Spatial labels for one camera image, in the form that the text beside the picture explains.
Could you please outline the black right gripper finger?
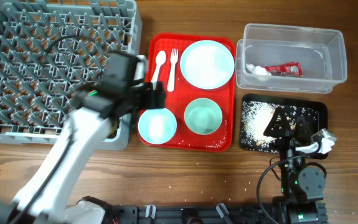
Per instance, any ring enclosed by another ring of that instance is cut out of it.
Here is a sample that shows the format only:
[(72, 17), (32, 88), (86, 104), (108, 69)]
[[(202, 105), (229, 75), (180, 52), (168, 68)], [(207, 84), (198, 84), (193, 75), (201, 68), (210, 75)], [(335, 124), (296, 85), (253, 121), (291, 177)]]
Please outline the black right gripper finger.
[(273, 138), (286, 138), (293, 136), (290, 123), (286, 118), (284, 109), (282, 107), (276, 108), (272, 119), (263, 132), (263, 135)]
[(300, 116), (296, 120), (296, 125), (294, 128), (294, 139), (300, 145), (308, 145), (310, 143), (310, 137), (313, 135), (311, 132), (304, 116)]

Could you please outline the light blue bowl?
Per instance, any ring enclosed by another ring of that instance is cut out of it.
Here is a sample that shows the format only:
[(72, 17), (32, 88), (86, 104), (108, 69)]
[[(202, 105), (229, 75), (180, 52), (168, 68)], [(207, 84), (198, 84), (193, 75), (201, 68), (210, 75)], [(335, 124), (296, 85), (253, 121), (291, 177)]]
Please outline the light blue bowl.
[(167, 108), (146, 110), (138, 121), (139, 135), (150, 144), (164, 144), (177, 130), (174, 114)]

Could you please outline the white plastic spoon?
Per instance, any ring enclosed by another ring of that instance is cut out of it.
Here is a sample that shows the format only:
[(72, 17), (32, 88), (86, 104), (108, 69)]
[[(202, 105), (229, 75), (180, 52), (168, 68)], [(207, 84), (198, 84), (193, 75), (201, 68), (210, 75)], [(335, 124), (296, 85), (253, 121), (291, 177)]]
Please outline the white plastic spoon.
[(161, 66), (165, 63), (166, 61), (166, 53), (165, 51), (161, 50), (158, 52), (156, 58), (155, 58), (155, 62), (156, 62), (156, 68), (154, 70), (152, 79), (151, 79), (151, 83), (153, 84), (153, 89), (156, 89), (156, 84), (158, 81), (158, 77), (159, 77), (159, 72), (161, 69)]

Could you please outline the white plastic fork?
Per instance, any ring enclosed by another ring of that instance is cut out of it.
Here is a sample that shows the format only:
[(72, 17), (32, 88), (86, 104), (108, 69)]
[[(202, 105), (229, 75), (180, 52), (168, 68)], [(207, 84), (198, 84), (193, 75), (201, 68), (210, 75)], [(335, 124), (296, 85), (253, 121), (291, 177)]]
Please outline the white plastic fork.
[(168, 83), (167, 83), (167, 91), (168, 92), (174, 91), (176, 63), (178, 61), (178, 58), (179, 58), (178, 49), (172, 49), (171, 56), (170, 56), (171, 68), (170, 68), (169, 78), (168, 78)]

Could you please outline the light green bowl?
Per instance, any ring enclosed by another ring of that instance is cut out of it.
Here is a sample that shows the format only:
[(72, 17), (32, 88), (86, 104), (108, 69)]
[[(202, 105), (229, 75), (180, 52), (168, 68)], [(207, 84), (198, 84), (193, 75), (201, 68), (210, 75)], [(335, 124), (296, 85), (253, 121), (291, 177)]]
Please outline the light green bowl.
[(191, 101), (184, 110), (186, 126), (196, 134), (209, 135), (219, 129), (223, 120), (220, 106), (208, 98)]

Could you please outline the red sauce packet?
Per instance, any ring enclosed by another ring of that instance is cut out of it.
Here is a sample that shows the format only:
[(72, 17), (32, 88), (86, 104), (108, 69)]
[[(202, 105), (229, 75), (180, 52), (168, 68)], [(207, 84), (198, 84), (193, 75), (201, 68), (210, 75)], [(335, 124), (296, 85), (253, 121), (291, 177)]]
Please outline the red sauce packet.
[(270, 73), (277, 73), (285, 77), (303, 76), (303, 72), (299, 62), (289, 62), (281, 65), (266, 66), (265, 69)]

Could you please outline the light blue plate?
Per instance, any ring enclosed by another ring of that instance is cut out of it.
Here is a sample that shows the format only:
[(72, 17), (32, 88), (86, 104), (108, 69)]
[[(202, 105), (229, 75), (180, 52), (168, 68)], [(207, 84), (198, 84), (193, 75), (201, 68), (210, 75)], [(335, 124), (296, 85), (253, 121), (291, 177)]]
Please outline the light blue plate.
[(224, 86), (235, 70), (231, 51), (214, 40), (200, 40), (189, 45), (181, 55), (179, 66), (183, 77), (203, 90)]

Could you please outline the white napkin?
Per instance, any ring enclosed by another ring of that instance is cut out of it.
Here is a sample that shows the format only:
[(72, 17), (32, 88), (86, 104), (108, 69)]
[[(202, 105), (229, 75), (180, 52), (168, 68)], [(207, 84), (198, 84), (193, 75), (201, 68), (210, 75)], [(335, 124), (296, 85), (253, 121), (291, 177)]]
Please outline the white napkin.
[(246, 68), (250, 73), (252, 73), (254, 75), (271, 76), (271, 73), (265, 67), (261, 67), (261, 66), (258, 66), (258, 65), (255, 66), (253, 64), (247, 63)]

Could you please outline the yellow plastic cup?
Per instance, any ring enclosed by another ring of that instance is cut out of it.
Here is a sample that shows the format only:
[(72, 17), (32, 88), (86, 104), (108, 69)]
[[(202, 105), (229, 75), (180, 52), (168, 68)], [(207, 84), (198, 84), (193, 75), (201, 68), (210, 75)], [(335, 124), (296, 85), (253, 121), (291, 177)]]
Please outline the yellow plastic cup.
[(119, 126), (120, 126), (120, 121), (117, 119), (116, 121), (113, 122), (112, 129), (110, 131), (110, 135), (108, 136), (110, 139), (113, 139), (116, 137), (117, 130), (118, 130)]

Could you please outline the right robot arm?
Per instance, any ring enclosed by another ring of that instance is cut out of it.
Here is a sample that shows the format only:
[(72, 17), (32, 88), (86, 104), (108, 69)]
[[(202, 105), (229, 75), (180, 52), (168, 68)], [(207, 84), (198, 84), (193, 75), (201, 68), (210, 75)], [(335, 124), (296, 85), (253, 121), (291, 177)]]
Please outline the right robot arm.
[[(283, 108), (278, 107), (264, 135), (275, 140), (270, 146), (279, 151), (280, 160), (262, 173), (257, 184), (257, 200), (260, 210), (271, 223), (322, 223), (318, 202), (324, 198), (326, 169), (317, 162), (305, 162), (318, 154), (325, 137), (321, 130), (306, 139), (310, 132), (303, 116), (298, 117), (291, 129)], [(281, 197), (274, 197), (273, 211), (269, 214), (261, 202), (260, 187), (267, 173), (278, 166), (281, 170)]]

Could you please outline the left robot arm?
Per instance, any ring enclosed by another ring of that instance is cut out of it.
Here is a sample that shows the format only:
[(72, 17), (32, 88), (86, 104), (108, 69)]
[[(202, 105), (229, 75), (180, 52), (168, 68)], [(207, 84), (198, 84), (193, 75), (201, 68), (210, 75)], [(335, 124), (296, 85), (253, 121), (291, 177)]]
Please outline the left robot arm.
[(38, 171), (11, 203), (0, 200), (0, 223), (112, 223), (109, 203), (85, 197), (68, 207), (69, 196), (91, 155), (126, 114), (164, 107), (161, 83), (144, 80), (144, 55), (114, 51), (98, 85), (83, 85), (63, 131)]

